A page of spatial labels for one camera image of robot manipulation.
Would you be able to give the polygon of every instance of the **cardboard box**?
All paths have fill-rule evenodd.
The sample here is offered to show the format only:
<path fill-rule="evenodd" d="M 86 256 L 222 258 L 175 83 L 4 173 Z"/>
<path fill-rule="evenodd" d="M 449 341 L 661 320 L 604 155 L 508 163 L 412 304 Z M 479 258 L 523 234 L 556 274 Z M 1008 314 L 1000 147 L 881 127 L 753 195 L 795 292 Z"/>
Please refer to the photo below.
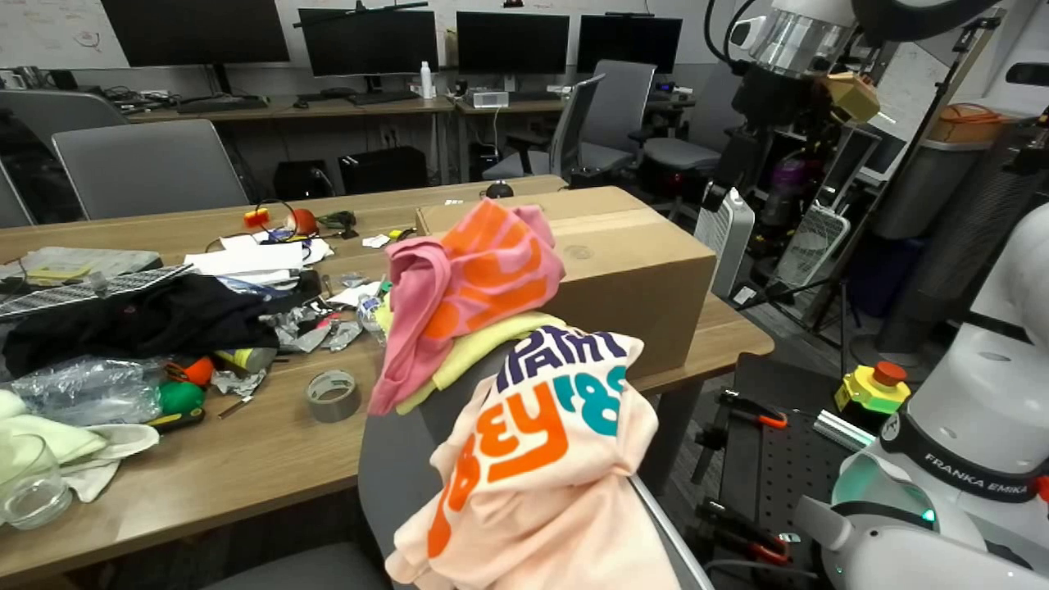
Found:
<path fill-rule="evenodd" d="M 554 230 L 565 280 L 548 311 L 585 331 L 641 337 L 636 373 L 686 360 L 714 270 L 709 246 L 615 185 L 500 202 L 537 206 Z M 440 234 L 465 214 L 418 210 L 418 230 Z"/>

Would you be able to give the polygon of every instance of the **plastic bag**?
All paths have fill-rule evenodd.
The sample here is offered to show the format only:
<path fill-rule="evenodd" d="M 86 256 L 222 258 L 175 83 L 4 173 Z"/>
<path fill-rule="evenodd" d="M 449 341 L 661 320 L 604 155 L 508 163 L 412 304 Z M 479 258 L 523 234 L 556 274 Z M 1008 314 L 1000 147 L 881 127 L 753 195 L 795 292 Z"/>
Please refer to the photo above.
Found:
<path fill-rule="evenodd" d="M 166 358 L 78 358 L 25 373 L 9 388 L 60 421 L 141 421 L 160 411 L 165 373 Z"/>

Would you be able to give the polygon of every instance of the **white panel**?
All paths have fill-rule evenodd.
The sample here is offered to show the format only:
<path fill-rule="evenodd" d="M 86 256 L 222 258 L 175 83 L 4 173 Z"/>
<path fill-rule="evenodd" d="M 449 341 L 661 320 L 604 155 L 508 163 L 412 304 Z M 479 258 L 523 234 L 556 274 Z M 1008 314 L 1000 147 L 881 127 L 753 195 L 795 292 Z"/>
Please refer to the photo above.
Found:
<path fill-rule="evenodd" d="M 129 68 L 101 0 L 0 0 L 0 68 Z"/>

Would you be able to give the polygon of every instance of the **pink cloth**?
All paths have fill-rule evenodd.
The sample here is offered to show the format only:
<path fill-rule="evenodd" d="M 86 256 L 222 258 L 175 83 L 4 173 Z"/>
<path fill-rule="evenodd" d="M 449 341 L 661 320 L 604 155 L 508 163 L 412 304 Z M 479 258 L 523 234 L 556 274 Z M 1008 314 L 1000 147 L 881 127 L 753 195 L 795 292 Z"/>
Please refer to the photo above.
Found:
<path fill-rule="evenodd" d="M 389 411 L 417 393 L 454 337 L 551 300 L 560 274 L 544 217 L 493 201 L 483 201 L 441 238 L 393 246 L 393 328 L 369 411 Z"/>
<path fill-rule="evenodd" d="M 393 533 L 388 572 L 418 590 L 675 590 L 630 488 L 655 431 L 627 383 L 639 350 L 560 328 L 521 341 L 431 451 L 446 488 Z"/>

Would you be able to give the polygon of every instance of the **computer monitor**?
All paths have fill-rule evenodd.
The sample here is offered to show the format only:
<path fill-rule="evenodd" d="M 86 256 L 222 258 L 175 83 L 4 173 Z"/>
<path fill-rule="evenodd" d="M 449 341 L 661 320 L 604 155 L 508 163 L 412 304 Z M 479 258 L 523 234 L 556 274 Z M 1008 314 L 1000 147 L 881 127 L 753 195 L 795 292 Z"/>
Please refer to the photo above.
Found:
<path fill-rule="evenodd" d="M 101 0 L 130 64 L 289 61 L 274 0 Z"/>
<path fill-rule="evenodd" d="M 418 73 L 436 64 L 431 14 L 403 8 L 298 8 L 316 76 Z"/>
<path fill-rule="evenodd" d="M 683 20 L 655 16 L 584 16 L 577 73 L 592 73 L 599 60 L 651 61 L 675 68 Z"/>
<path fill-rule="evenodd" d="M 566 16 L 454 14 L 459 73 L 565 73 Z"/>

